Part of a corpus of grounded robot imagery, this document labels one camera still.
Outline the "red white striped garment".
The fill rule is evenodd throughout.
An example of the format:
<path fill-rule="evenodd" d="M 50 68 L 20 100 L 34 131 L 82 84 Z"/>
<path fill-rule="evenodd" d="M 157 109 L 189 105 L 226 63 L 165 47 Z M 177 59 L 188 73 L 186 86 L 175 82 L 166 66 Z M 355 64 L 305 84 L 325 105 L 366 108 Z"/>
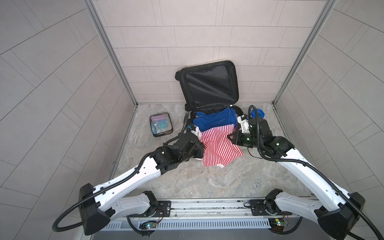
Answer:
<path fill-rule="evenodd" d="M 235 159 L 244 156 L 239 146 L 234 145 L 228 135 L 234 132 L 235 125 L 211 128 L 202 132 L 201 142 L 204 144 L 203 167 L 225 167 Z"/>

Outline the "blue garment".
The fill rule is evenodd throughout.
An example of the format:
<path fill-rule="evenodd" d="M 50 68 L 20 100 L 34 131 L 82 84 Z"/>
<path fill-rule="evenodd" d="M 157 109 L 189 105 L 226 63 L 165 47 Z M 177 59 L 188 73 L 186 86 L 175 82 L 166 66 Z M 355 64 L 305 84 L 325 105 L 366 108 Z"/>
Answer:
<path fill-rule="evenodd" d="M 193 119 L 195 126 L 199 127 L 201 132 L 205 132 L 212 128 L 222 127 L 227 125 L 237 126 L 237 114 L 234 109 L 226 108 L 218 113 L 204 114 L 198 112 L 195 119 Z"/>

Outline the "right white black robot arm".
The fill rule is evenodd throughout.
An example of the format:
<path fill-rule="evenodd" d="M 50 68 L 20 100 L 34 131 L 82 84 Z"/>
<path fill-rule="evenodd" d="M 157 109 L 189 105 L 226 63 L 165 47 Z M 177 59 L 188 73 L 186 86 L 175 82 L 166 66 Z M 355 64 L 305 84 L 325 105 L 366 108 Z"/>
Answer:
<path fill-rule="evenodd" d="M 248 114 L 237 106 L 231 106 L 240 117 L 237 127 L 228 139 L 235 145 L 257 149 L 260 157 L 269 162 L 279 163 L 293 173 L 316 196 L 311 202 L 275 189 L 265 198 L 268 212 L 290 212 L 315 223 L 335 240 L 350 236 L 360 237 L 351 232 L 362 219 L 376 235 L 384 237 L 372 221 L 363 213 L 365 199 L 357 192 L 349 193 L 339 187 L 320 170 L 313 166 L 300 151 L 286 138 L 273 136 L 265 119 L 259 118 L 257 109 L 251 105 Z"/>

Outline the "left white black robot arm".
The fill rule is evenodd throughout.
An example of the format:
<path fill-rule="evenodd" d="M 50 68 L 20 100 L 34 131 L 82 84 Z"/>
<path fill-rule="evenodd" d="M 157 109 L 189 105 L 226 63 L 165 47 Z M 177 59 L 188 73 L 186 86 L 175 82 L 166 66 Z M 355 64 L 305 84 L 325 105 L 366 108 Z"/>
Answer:
<path fill-rule="evenodd" d="M 136 197 L 126 195 L 189 159 L 202 158 L 204 144 L 201 137 L 200 128 L 186 114 L 182 131 L 155 151 L 145 154 L 136 167 L 95 187 L 92 184 L 82 186 L 79 201 L 54 221 L 52 230 L 58 233 L 83 227 L 84 234 L 90 236 L 115 218 L 154 214 L 158 201 L 151 191 Z"/>

